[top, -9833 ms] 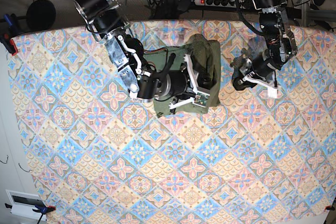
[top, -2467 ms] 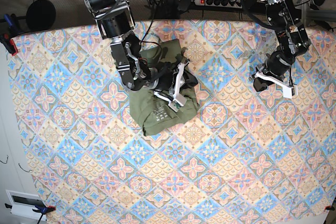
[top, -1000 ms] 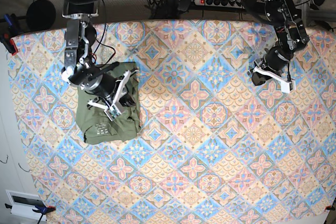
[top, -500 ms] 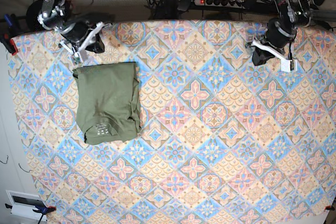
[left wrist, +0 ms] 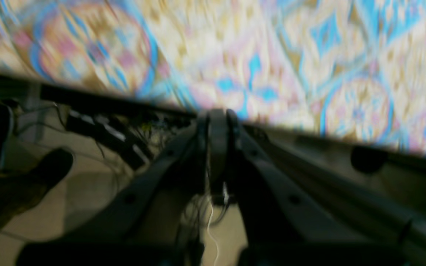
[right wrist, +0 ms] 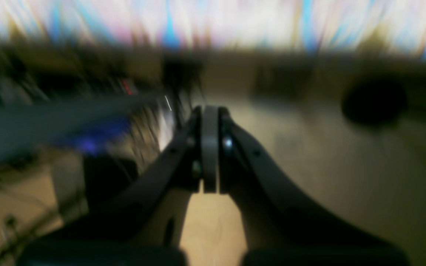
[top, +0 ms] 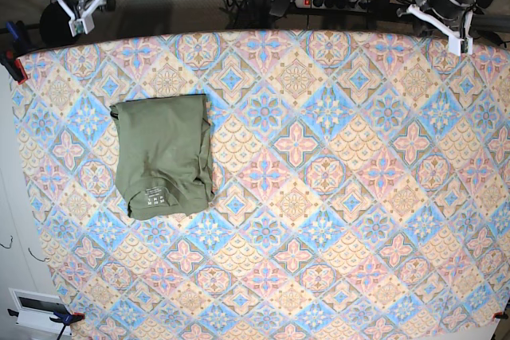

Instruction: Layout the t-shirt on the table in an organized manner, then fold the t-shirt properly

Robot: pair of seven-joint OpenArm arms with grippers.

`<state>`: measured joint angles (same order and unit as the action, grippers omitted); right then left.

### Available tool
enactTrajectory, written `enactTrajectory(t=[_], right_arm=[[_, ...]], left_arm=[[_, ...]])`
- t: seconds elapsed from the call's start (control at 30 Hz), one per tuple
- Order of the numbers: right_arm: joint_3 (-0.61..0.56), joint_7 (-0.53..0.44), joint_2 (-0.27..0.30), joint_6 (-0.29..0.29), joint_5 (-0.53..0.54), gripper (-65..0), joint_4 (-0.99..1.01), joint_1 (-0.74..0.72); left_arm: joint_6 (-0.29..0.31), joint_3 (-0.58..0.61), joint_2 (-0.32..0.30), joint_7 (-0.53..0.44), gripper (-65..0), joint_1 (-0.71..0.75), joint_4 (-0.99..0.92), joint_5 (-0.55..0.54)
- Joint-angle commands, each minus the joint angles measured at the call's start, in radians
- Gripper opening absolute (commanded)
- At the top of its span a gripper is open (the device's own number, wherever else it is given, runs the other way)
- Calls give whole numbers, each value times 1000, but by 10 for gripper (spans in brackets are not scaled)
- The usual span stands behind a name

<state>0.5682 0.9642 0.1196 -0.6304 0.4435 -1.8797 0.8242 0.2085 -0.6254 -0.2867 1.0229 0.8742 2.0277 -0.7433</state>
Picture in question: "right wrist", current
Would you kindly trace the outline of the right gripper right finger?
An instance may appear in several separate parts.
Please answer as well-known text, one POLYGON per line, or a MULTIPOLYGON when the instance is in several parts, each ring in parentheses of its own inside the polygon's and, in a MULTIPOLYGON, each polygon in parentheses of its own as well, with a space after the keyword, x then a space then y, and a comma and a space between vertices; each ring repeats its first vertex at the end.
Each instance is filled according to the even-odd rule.
POLYGON ((243 266, 408 266, 397 246, 306 195, 225 107, 210 107, 210 191, 230 195, 249 251, 243 266))

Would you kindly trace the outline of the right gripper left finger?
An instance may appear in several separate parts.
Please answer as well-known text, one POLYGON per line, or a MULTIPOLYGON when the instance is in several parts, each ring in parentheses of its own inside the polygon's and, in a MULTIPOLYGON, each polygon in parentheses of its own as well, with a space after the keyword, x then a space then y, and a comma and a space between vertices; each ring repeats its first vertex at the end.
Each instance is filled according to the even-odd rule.
POLYGON ((186 266, 178 247, 188 202, 200 189, 203 111, 137 180, 109 201, 28 244, 17 266, 186 266))

